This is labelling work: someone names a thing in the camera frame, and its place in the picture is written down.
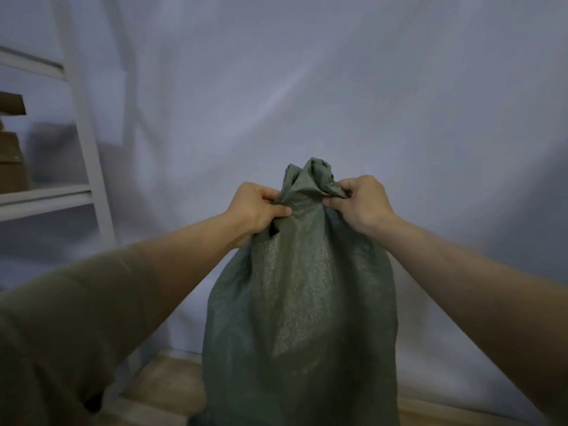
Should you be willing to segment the flat brown cardboard box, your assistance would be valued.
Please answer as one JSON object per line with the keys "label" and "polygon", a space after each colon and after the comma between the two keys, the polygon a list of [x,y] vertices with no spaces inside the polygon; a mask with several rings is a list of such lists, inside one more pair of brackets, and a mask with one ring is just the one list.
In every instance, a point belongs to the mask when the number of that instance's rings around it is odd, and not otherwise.
{"label": "flat brown cardboard box", "polygon": [[0,91],[0,116],[25,116],[26,114],[22,95]]}

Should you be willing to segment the person's left forearm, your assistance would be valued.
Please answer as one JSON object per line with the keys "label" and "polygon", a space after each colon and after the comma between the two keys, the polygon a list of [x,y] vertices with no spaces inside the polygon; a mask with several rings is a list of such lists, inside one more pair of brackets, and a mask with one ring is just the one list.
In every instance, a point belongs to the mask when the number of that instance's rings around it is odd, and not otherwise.
{"label": "person's left forearm", "polygon": [[243,238],[248,221],[224,212],[136,245],[157,280],[158,329]]}

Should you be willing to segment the white backdrop cloth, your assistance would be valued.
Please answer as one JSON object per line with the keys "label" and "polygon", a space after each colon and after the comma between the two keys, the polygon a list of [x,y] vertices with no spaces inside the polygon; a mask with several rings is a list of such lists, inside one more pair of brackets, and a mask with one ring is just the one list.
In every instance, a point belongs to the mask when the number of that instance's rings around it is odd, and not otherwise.
{"label": "white backdrop cloth", "polygon": [[[336,183],[376,178],[402,220],[568,286],[568,0],[70,9],[118,249],[226,212],[245,182],[280,192],[288,165],[317,158]],[[0,223],[0,285],[3,256],[29,274],[83,261],[102,254],[87,247],[94,233],[89,210]],[[394,275],[397,393],[548,423],[366,237]],[[137,349],[156,333],[202,352],[209,295],[240,248]]]}

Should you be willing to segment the green woven sack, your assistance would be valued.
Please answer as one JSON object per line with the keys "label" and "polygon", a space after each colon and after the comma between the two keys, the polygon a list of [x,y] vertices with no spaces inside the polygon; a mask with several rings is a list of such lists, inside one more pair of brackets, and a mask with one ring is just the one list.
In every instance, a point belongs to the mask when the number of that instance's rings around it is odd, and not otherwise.
{"label": "green woven sack", "polygon": [[288,165],[293,210],[240,248],[209,295],[206,407],[188,426],[400,426],[395,283],[386,251],[323,197],[330,165]]}

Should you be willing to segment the white metal shelf rack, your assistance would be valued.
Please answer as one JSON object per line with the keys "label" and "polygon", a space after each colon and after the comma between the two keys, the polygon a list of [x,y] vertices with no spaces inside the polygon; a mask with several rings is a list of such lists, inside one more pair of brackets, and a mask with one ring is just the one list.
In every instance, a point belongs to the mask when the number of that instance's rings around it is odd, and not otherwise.
{"label": "white metal shelf rack", "polygon": [[0,222],[91,206],[101,243],[117,245],[75,36],[71,0],[0,0],[0,91],[23,96],[16,133],[30,189],[0,195]]}

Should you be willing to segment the person's left hand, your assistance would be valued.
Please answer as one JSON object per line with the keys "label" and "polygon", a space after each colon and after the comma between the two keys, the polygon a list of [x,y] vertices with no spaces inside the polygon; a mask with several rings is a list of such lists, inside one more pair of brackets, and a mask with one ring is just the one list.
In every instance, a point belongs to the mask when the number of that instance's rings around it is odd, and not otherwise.
{"label": "person's left hand", "polygon": [[242,247],[253,236],[269,227],[275,219],[282,218],[264,219],[261,216],[261,206],[277,204],[275,200],[279,193],[274,188],[251,182],[245,182],[238,187],[225,212],[238,229],[233,248]]}

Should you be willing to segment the person's right forearm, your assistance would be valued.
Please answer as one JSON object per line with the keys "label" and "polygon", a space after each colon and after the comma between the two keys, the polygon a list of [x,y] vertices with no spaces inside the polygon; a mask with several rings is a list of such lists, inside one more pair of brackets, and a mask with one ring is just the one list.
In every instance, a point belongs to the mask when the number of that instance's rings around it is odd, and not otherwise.
{"label": "person's right forearm", "polygon": [[394,214],[366,229],[555,426],[568,426],[568,286],[449,243]]}

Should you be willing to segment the olive shirt sleeve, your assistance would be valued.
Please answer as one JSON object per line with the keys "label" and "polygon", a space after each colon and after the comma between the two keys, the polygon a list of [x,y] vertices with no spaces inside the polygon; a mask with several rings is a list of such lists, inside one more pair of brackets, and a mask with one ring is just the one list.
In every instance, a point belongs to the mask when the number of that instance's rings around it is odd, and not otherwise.
{"label": "olive shirt sleeve", "polygon": [[0,426],[95,426],[118,366],[163,321],[135,246],[0,293]]}

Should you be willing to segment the person's right hand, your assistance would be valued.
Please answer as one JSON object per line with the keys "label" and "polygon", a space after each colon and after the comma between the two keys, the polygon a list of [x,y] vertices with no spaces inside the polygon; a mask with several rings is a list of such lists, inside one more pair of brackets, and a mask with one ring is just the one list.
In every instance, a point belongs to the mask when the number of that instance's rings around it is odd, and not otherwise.
{"label": "person's right hand", "polygon": [[357,232],[379,240],[388,226],[399,219],[384,186],[373,176],[342,179],[337,184],[347,194],[349,205],[335,210]]}

